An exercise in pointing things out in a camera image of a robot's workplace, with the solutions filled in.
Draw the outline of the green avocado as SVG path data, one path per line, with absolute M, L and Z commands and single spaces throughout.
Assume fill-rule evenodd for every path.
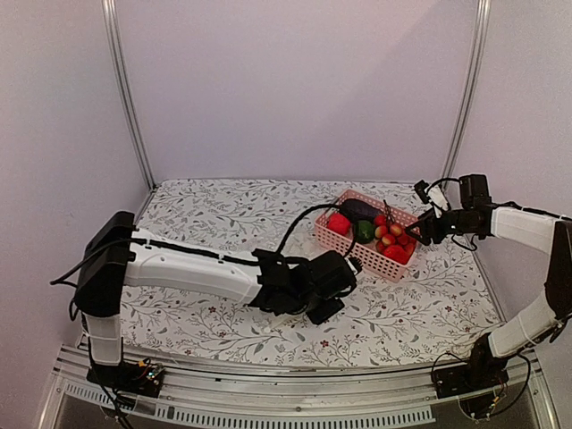
M 362 245 L 372 242 L 375 239 L 375 226 L 367 220 L 359 220 L 355 237 L 356 242 Z

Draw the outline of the dark purple eggplant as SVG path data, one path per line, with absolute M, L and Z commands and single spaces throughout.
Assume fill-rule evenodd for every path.
M 348 198 L 340 205 L 340 210 L 356 221 L 368 221 L 372 223 L 374 219 L 382 214 L 379 208 L 371 206 L 367 202 L 357 199 Z

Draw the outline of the clear zip top bag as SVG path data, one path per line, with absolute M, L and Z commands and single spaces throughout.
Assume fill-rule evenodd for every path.
M 258 234 L 254 238 L 249 239 L 245 248 L 254 250 L 261 248 L 265 250 L 276 250 L 285 235 L 286 228 L 276 231 L 268 231 Z M 282 249 L 282 253 L 286 257 L 305 257 L 313 259 L 324 252 L 324 249 L 318 243 L 315 236 L 314 225 L 310 221 L 300 223 L 287 238 L 286 244 Z

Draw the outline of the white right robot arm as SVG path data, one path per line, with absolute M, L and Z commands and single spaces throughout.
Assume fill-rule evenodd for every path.
M 493 202 L 483 174 L 464 175 L 455 182 L 460 200 L 457 209 L 441 191 L 442 180 L 415 184 L 417 196 L 429 208 L 407 227 L 407 235 L 426 246 L 467 234 L 480 240 L 493 237 L 534 248 L 549 258 L 540 295 L 473 345 L 461 377 L 468 389 L 480 390 L 519 351 L 544 340 L 555 341 L 567 327 L 571 318 L 571 220 L 514 202 Z

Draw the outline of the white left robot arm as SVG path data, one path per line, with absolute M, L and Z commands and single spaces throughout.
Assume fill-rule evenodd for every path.
M 90 356 L 114 388 L 132 381 L 122 360 L 122 289 L 157 286 L 205 293 L 275 316 L 306 315 L 319 325 L 343 308 L 357 286 L 360 261 L 335 250 L 313 259 L 255 249 L 241 256 L 160 238 L 134 215 L 114 214 L 88 243 L 74 303 L 87 325 Z

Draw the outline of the red chili pepper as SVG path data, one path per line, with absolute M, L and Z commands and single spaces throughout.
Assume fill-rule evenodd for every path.
M 398 264 L 406 265 L 411 258 L 412 251 L 401 245 L 390 245 L 384 249 L 383 255 Z

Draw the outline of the red cherry bunch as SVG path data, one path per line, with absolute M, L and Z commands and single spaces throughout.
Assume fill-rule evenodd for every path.
M 374 217 L 374 237 L 377 252 L 382 254 L 390 246 L 398 246 L 411 256 L 416 248 L 415 241 L 405 233 L 405 228 L 397 222 L 392 208 L 386 201 L 383 203 L 382 213 Z

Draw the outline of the floral table cloth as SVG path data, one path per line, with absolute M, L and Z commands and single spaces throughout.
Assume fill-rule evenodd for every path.
M 407 185 L 166 181 L 85 273 L 116 273 L 76 300 L 99 365 L 128 347 L 280 366 L 379 366 L 465 357 L 499 324 L 469 252 L 454 243 L 379 251 L 371 216 L 412 226 Z

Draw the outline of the red wrinkled apple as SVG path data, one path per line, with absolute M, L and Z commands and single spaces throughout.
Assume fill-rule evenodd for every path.
M 334 213 L 329 217 L 326 227 L 336 234 L 347 236 L 351 229 L 351 222 L 343 214 Z

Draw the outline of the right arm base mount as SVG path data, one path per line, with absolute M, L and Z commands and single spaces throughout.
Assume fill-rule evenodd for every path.
M 446 352 L 435 359 L 430 377 L 438 399 L 457 397 L 460 410 L 472 420 L 488 420 L 506 397 L 508 360 L 479 362 Z

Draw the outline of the aluminium front rail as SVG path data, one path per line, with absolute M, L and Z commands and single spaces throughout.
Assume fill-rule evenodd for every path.
M 126 347 L 164 366 L 155 398 L 129 395 L 127 428 L 561 428 L 532 352 L 509 363 L 493 390 L 442 398 L 433 384 L 453 357 L 372 368 L 237 364 Z

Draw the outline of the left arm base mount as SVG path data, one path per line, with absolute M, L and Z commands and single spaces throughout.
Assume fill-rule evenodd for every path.
M 164 366 L 145 358 L 138 363 L 122 361 L 118 366 L 91 364 L 87 380 L 108 390 L 157 399 L 164 383 Z

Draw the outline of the right aluminium frame post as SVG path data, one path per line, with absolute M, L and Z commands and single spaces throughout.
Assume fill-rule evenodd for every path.
M 484 58 L 491 5 L 491 0 L 479 0 L 476 3 L 475 26 L 467 74 L 461 94 L 457 119 L 453 127 L 449 150 L 442 169 L 442 178 L 452 176 L 462 148 Z

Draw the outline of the aluminium frame post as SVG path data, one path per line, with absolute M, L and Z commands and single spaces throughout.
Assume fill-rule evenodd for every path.
M 149 191 L 153 191 L 157 184 L 154 177 L 143 134 L 139 125 L 139 118 L 132 91 L 130 88 L 127 63 L 122 48 L 121 30 L 119 25 L 117 4 L 114 0 L 103 0 L 101 2 L 105 32 L 109 45 L 114 76 L 118 88 L 119 97 L 122 103 L 128 132 L 134 155 L 139 166 L 143 181 Z
M 462 148 L 484 58 L 491 5 L 491 0 L 479 0 L 476 3 L 475 26 L 467 74 L 461 94 L 457 119 L 453 127 L 449 150 L 442 169 L 442 178 L 452 176 Z

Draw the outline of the left aluminium frame post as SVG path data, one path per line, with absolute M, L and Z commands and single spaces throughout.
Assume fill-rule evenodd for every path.
M 132 91 L 130 88 L 127 63 L 122 48 L 121 30 L 119 25 L 117 4 L 114 0 L 103 0 L 101 2 L 105 32 L 109 45 L 114 76 L 118 88 L 119 97 L 122 103 L 128 132 L 134 155 L 139 166 L 143 181 L 149 191 L 153 191 L 157 184 L 154 177 L 143 134 L 139 125 L 139 118 Z

